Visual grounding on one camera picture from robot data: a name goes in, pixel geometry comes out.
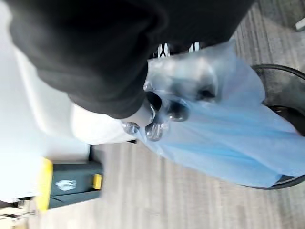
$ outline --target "yellow lid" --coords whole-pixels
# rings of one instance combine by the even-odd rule
[[[93,188],[96,190],[100,190],[102,187],[102,175],[101,174],[94,174],[93,178]]]
[[[52,178],[53,163],[44,158],[39,182],[41,194],[36,198],[37,207],[43,212],[49,208]]]

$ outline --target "white wall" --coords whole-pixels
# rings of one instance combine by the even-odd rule
[[[88,145],[51,137],[37,126],[8,35],[10,14],[0,2],[0,199],[33,191],[41,156],[85,159]]]

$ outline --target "plastic bag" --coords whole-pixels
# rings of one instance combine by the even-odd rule
[[[144,88],[163,105],[150,130],[135,136],[155,153],[247,186],[270,187],[281,175],[305,174],[305,138],[262,105],[262,82],[230,43],[149,61]],[[168,115],[173,101],[187,110],[185,120]]]

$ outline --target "floor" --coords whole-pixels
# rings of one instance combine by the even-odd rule
[[[235,34],[250,64],[305,72],[303,0],[260,0]],[[175,165],[142,143],[95,147],[105,165],[102,197],[30,218],[31,229],[304,229],[305,183],[275,191],[229,184]]]

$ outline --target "white label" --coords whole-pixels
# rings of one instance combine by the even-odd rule
[[[61,180],[55,184],[57,185],[57,188],[62,191],[76,189],[76,180]]]

